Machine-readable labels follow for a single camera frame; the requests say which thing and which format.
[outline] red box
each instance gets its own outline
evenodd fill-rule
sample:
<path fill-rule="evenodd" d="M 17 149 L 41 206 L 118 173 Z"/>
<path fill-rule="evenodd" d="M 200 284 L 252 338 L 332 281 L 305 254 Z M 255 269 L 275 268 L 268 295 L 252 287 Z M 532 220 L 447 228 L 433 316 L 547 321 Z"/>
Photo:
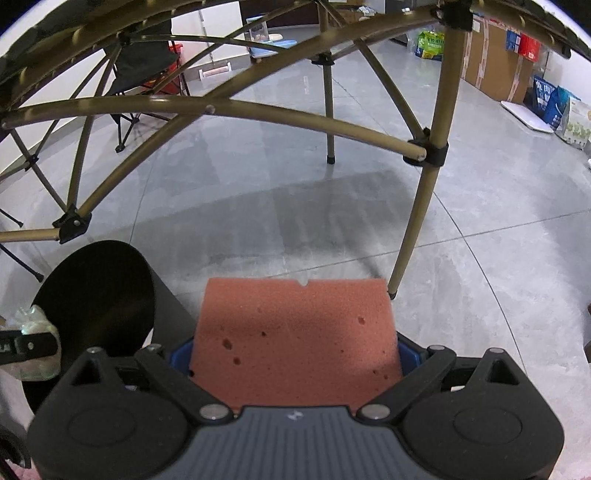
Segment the red box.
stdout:
<path fill-rule="evenodd" d="M 529 61 L 536 62 L 540 56 L 541 43 L 537 40 L 528 37 L 524 33 L 521 34 L 521 42 L 519 44 L 519 55 L 525 57 Z"/>

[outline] black cylindrical bin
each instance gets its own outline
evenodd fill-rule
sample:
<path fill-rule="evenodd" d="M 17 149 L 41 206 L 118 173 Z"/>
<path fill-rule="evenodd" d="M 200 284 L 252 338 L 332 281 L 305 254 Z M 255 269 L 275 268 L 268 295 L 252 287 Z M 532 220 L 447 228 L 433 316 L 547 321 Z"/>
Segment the black cylindrical bin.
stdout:
<path fill-rule="evenodd" d="M 33 300 L 60 334 L 63 374 L 88 347 L 131 356 L 154 328 L 153 343 L 175 350 L 195 332 L 195 320 L 132 246 L 104 240 L 80 248 L 47 277 Z M 33 411 L 58 378 L 23 382 Z"/>

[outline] orange foam block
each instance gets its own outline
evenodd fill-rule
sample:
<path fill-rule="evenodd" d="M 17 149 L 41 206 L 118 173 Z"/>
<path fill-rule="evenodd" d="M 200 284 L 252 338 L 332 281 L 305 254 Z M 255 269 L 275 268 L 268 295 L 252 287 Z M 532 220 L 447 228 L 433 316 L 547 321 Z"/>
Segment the orange foam block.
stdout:
<path fill-rule="evenodd" d="M 402 378 L 384 280 L 212 278 L 193 381 L 234 410 L 348 405 Z"/>

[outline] gold metal tube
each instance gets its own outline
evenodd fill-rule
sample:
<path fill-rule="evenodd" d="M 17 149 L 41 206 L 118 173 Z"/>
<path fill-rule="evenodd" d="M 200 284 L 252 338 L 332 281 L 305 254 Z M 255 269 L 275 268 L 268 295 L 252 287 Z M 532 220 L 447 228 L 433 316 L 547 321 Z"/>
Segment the gold metal tube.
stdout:
<path fill-rule="evenodd" d="M 60 231 L 57 228 L 0 232 L 0 244 L 9 244 L 11 242 L 38 242 L 42 240 L 59 240 L 59 234 Z"/>
<path fill-rule="evenodd" d="M 389 14 L 374 17 L 364 22 L 347 25 L 338 30 L 324 32 L 317 37 L 303 41 L 291 48 L 286 49 L 277 55 L 269 57 L 266 61 L 253 65 L 248 70 L 225 81 L 213 89 L 204 98 L 212 99 L 229 98 L 250 87 L 254 83 L 271 75 L 292 63 L 306 59 L 318 52 L 326 51 L 339 43 L 359 38 L 371 33 L 387 30 L 392 25 L 399 24 L 406 28 L 408 22 L 415 22 L 417 19 L 426 20 L 430 17 L 430 8 L 421 7 L 413 12 Z M 159 131 L 152 135 L 133 153 L 129 155 L 111 174 L 101 183 L 90 195 L 87 201 L 80 207 L 79 214 L 86 216 L 90 213 L 130 172 L 140 165 L 146 158 L 154 153 L 161 145 L 170 140 L 173 136 L 193 123 L 202 115 L 179 115 L 164 125 Z"/>
<path fill-rule="evenodd" d="M 402 282 L 402 277 L 406 271 L 410 257 L 413 254 L 414 247 L 417 244 L 418 234 L 421 232 L 423 220 L 427 214 L 427 209 L 431 202 L 431 196 L 433 195 L 438 175 L 439 168 L 432 167 L 431 165 L 423 165 L 421 178 L 418 181 L 417 193 L 414 197 L 413 209 L 410 212 L 410 218 L 408 220 L 406 231 L 404 232 L 402 245 L 400 246 L 400 251 L 396 257 L 394 271 L 388 282 L 388 293 L 392 298 L 398 292 L 400 282 Z"/>
<path fill-rule="evenodd" d="M 41 184 L 49 192 L 49 195 L 51 195 L 51 197 L 60 206 L 60 208 L 62 209 L 62 211 L 64 213 L 67 212 L 66 204 L 61 199 L 61 197 L 58 195 L 58 193 L 56 192 L 55 188 L 53 188 L 53 186 L 51 185 L 51 183 L 49 183 L 49 180 L 47 180 L 47 177 L 43 174 L 43 172 L 41 171 L 41 169 L 39 168 L 39 166 L 36 163 L 33 163 L 33 164 L 31 164 L 31 168 L 32 168 L 33 172 L 35 172 L 35 175 L 37 175 L 37 178 L 39 179 L 39 181 L 41 182 Z"/>
<path fill-rule="evenodd" d="M 78 88 L 76 90 L 74 90 L 74 93 L 72 93 L 72 95 L 70 96 L 70 99 L 76 98 L 78 95 L 80 95 L 80 92 L 88 84 L 88 82 L 91 80 L 91 78 L 94 77 L 96 75 L 96 73 L 100 70 L 100 68 L 107 62 L 107 60 L 109 60 L 109 56 L 108 55 L 105 55 L 104 57 L 101 58 L 101 60 L 89 72 L 89 74 L 86 76 L 86 78 L 84 80 L 82 80 L 81 84 L 78 85 Z M 56 129 L 58 123 L 59 123 L 59 120 L 55 120 L 49 126 L 49 128 L 47 129 L 47 132 L 43 136 L 43 139 L 41 140 L 41 142 L 39 143 L 39 145 L 37 145 L 37 149 L 35 150 L 35 155 L 39 156 L 39 153 L 41 153 L 41 150 L 43 150 L 43 147 L 47 143 L 47 140 L 49 140 L 50 135 Z"/>
<path fill-rule="evenodd" d="M 432 18 L 430 7 L 419 7 L 411 12 L 397 12 L 380 15 L 379 17 L 373 17 L 369 20 L 349 24 L 342 28 L 333 28 L 317 37 L 294 45 L 280 54 L 269 57 L 265 61 L 257 63 L 248 70 L 243 71 L 213 89 L 208 95 L 216 97 L 230 97 L 236 95 L 250 85 L 253 85 L 264 77 L 267 77 L 288 65 L 309 58 L 321 51 L 326 51 L 347 40 L 387 30 L 392 28 L 393 25 L 399 25 L 404 29 L 409 23 L 412 24 L 417 21 L 426 20 L 427 18 Z"/>
<path fill-rule="evenodd" d="M 445 52 L 443 53 L 439 89 L 437 91 L 433 124 L 429 137 L 430 142 L 436 148 L 446 146 L 452 126 L 453 112 L 456 106 L 462 74 L 465 37 L 466 32 L 462 30 L 454 30 L 452 28 L 446 28 L 445 30 Z M 408 262 L 413 254 L 414 247 L 417 244 L 418 234 L 423 226 L 438 175 L 438 167 L 428 164 L 423 165 L 417 193 L 414 198 L 413 209 L 411 210 L 408 225 L 404 232 L 404 238 L 402 239 L 402 245 L 398 252 L 396 264 L 394 265 L 394 271 L 388 283 L 388 292 L 391 296 L 396 295 L 404 272 L 407 269 Z"/>
<path fill-rule="evenodd" d="M 325 14 L 328 12 L 340 26 L 344 26 L 347 24 L 347 22 L 338 12 L 338 10 L 334 8 L 330 3 L 328 3 L 326 0 L 318 0 L 318 2 L 319 8 L 320 5 L 322 5 L 324 7 Z M 421 127 L 421 124 L 418 122 L 417 117 L 414 115 L 413 111 L 411 110 L 407 101 L 404 99 L 400 90 L 398 90 L 398 87 L 396 87 L 396 84 L 392 80 L 392 77 L 390 77 L 388 72 L 386 72 L 386 69 L 376 58 L 374 52 L 372 52 L 369 49 L 369 47 L 365 44 L 365 42 L 361 39 L 354 40 L 353 44 L 357 46 L 357 48 L 361 52 L 361 55 L 363 55 L 365 60 L 369 63 L 369 66 L 374 71 L 379 81 L 382 82 L 382 85 L 386 89 L 386 92 L 388 92 L 388 95 L 390 95 L 390 98 L 394 102 L 394 105 L 396 105 L 396 108 L 400 112 L 400 115 L 402 116 L 404 123 L 407 124 L 407 127 L 410 130 L 413 138 L 424 138 L 425 135 L 423 134 L 423 127 Z"/>
<path fill-rule="evenodd" d="M 320 32 L 326 32 L 329 29 L 329 16 L 326 8 L 318 3 L 318 20 L 320 23 Z M 332 66 L 322 65 L 322 78 L 324 81 L 324 113 L 327 118 L 335 117 L 335 103 L 332 89 Z M 335 136 L 326 135 L 326 162 L 330 165 L 335 163 Z"/>
<path fill-rule="evenodd" d="M 272 51 L 283 51 L 285 47 L 278 47 L 272 43 L 239 40 L 237 38 L 209 37 L 205 35 L 138 35 L 129 38 L 131 43 L 151 41 L 197 41 L 213 43 L 215 45 L 238 45 L 240 47 L 264 48 Z"/>
<path fill-rule="evenodd" d="M 60 208 L 65 212 L 67 210 L 66 205 L 64 204 L 63 200 L 57 194 L 56 190 L 53 188 L 51 183 L 49 183 L 46 176 L 43 174 L 43 172 L 41 171 L 41 169 L 37 165 L 36 159 L 33 159 L 31 154 L 29 153 L 29 150 L 28 150 L 27 146 L 24 144 L 24 142 L 22 141 L 22 138 L 20 137 L 20 135 L 14 129 L 10 130 L 10 134 L 11 134 L 14 142 L 17 144 L 18 149 L 21 151 L 22 155 L 26 159 L 26 162 L 24 163 L 23 168 L 27 168 L 28 166 L 30 166 L 32 168 L 33 172 L 35 172 L 35 175 L 37 176 L 37 178 L 39 179 L 41 184 L 49 192 L 49 195 L 51 195 L 51 197 L 56 201 L 56 203 L 60 206 Z"/>
<path fill-rule="evenodd" d="M 431 125 L 430 142 L 436 148 L 447 144 L 449 131 L 452 127 L 453 112 L 456 108 L 457 92 L 462 76 L 463 51 L 466 32 L 446 28 L 445 30 L 445 61 L 441 63 L 437 100 Z"/>
<path fill-rule="evenodd" d="M 408 30 L 410 29 L 415 29 L 415 28 L 422 28 L 422 27 L 426 27 L 427 25 L 431 25 L 433 23 L 433 20 L 429 20 L 426 22 L 421 22 L 419 24 L 413 25 L 412 27 L 408 27 Z M 393 30 L 386 30 L 385 32 L 380 32 L 377 35 L 370 35 L 369 37 L 365 37 L 362 40 L 365 41 L 366 45 L 374 45 L 375 43 L 384 41 L 384 40 L 388 40 L 392 37 L 396 37 L 397 35 L 401 35 L 403 33 L 406 33 L 406 31 L 401 32 L 400 28 L 394 28 Z M 349 55 L 350 53 L 353 53 L 354 51 L 359 50 L 359 48 L 357 47 L 357 45 L 355 45 L 354 43 L 352 45 L 349 45 L 348 47 L 344 47 L 341 48 L 341 50 L 339 50 L 338 52 L 333 54 L 333 60 L 337 61 L 338 59 L 342 59 L 343 57 L 346 57 L 347 55 Z"/>
<path fill-rule="evenodd" d="M 551 32 L 536 23 L 532 18 L 509 5 L 491 0 L 473 0 L 471 10 L 481 15 L 501 20 L 504 24 L 521 30 L 527 36 L 542 42 L 561 57 L 570 58 L 570 55 L 565 54 L 570 49 L 564 42 L 555 35 L 552 35 Z"/>
<path fill-rule="evenodd" d="M 206 111 L 211 115 L 228 116 L 271 122 L 291 127 L 325 132 L 338 137 L 350 138 L 375 147 L 400 153 L 421 161 L 427 154 L 425 149 L 404 140 L 376 132 L 369 128 L 350 124 L 342 120 L 327 118 L 315 113 L 301 112 L 290 108 L 244 102 L 230 99 L 205 97 L 179 97 L 172 95 L 132 95 L 126 97 L 96 97 L 58 102 L 41 103 L 23 107 L 9 113 L 7 121 L 14 125 L 29 125 L 56 117 L 74 115 L 102 115 L 121 112 L 158 112 L 177 115 L 199 115 Z"/>
<path fill-rule="evenodd" d="M 90 194 L 88 199 L 78 208 L 78 214 L 85 217 L 119 184 L 133 172 L 146 158 L 158 150 L 168 140 L 174 137 L 182 129 L 193 123 L 195 117 L 191 115 L 179 115 L 166 123 L 154 135 L 136 148 L 123 162 L 121 162 L 110 175 Z"/>
<path fill-rule="evenodd" d="M 194 4 L 195 9 L 223 5 L 234 0 L 207 0 L 207 2 L 193 2 L 191 0 L 132 0 L 123 4 L 120 8 L 93 19 L 90 23 L 76 29 L 72 35 L 60 41 L 52 48 L 53 55 L 41 59 L 38 63 L 28 66 L 20 71 L 15 78 L 12 88 L 12 101 L 20 98 L 36 83 L 40 82 L 48 73 L 58 69 L 71 59 L 85 51 L 90 51 L 93 45 L 102 40 L 123 31 L 130 25 L 141 23 L 152 16 L 163 12 L 174 12 L 179 7 Z"/>
<path fill-rule="evenodd" d="M 2 173 L 0 173 L 0 183 L 6 180 L 7 178 L 12 177 L 14 174 L 20 172 L 21 170 L 24 170 L 25 168 L 27 168 L 27 166 L 28 163 L 24 162 L 20 165 L 17 165 L 14 168 L 11 168 L 10 170 L 4 170 Z"/>
<path fill-rule="evenodd" d="M 96 87 L 95 97 L 99 97 L 103 94 L 109 75 L 113 70 L 113 65 L 121 52 L 121 45 L 117 45 L 115 49 L 109 55 L 109 61 L 105 67 L 103 75 L 101 75 L 99 84 Z M 80 134 L 80 141 L 78 142 L 78 148 L 76 150 L 76 157 L 74 158 L 74 165 L 72 166 L 72 176 L 70 178 L 70 187 L 68 189 L 67 205 L 76 205 L 78 202 L 78 190 L 80 189 L 80 178 L 82 177 L 82 167 L 84 165 L 84 157 L 86 155 L 86 149 L 88 147 L 88 141 L 90 140 L 90 132 L 92 131 L 92 124 L 95 122 L 94 115 L 89 115 L 84 121 L 82 126 L 82 133 Z"/>
<path fill-rule="evenodd" d="M 225 38 L 237 37 L 238 35 L 243 34 L 244 32 L 248 31 L 250 28 L 256 27 L 257 25 L 260 25 L 263 22 L 268 22 L 269 20 L 272 20 L 273 18 L 279 17 L 280 15 L 284 15 L 288 12 L 291 12 L 292 10 L 295 10 L 296 8 L 302 7 L 303 5 L 307 5 L 309 3 L 310 3 L 310 0 L 296 0 L 291 5 L 287 5 L 286 7 L 281 7 L 276 10 L 273 10 L 272 12 L 268 13 L 267 15 L 263 15 L 258 20 L 255 20 L 254 22 L 243 25 L 242 27 L 234 30 L 232 33 L 229 33 L 228 35 L 226 35 Z M 188 68 L 191 68 L 191 66 L 195 65 L 199 60 L 204 59 L 210 53 L 214 52 L 215 50 L 217 50 L 221 46 L 222 46 L 221 44 L 211 45 L 208 48 L 206 48 L 205 50 L 203 50 L 200 53 L 198 53 L 197 55 L 195 55 L 193 58 L 188 59 L 185 63 L 183 63 L 183 65 L 181 65 L 180 68 L 169 73 L 168 75 L 166 75 L 165 78 L 160 80 L 154 86 L 153 90 L 155 92 L 159 92 L 165 85 L 169 84 L 176 77 L 181 75 L 181 73 L 185 72 L 185 70 L 187 70 Z"/>

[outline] snack bag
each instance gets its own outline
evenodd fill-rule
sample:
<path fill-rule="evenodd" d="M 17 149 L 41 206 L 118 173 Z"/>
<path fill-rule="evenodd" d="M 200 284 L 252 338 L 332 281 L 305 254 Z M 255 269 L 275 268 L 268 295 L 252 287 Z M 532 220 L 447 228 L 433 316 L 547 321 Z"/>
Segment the snack bag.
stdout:
<path fill-rule="evenodd" d="M 444 39 L 444 33 L 423 30 L 418 36 L 415 55 L 422 59 L 441 61 L 443 59 Z"/>

